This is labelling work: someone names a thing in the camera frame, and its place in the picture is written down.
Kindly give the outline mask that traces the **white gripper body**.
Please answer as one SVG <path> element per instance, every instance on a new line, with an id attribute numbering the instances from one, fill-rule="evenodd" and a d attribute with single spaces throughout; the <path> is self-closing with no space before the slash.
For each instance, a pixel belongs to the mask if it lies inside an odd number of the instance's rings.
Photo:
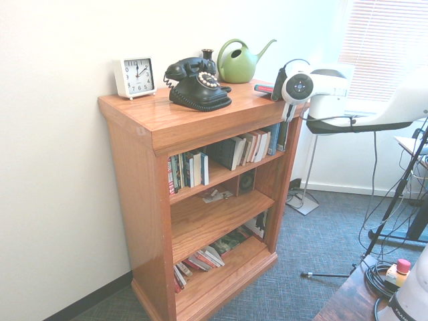
<path id="1" fill-rule="evenodd" d="M 282 120 L 284 122 L 291 122 L 294 118 L 297 103 L 285 101 L 284 110 L 282 113 Z"/>

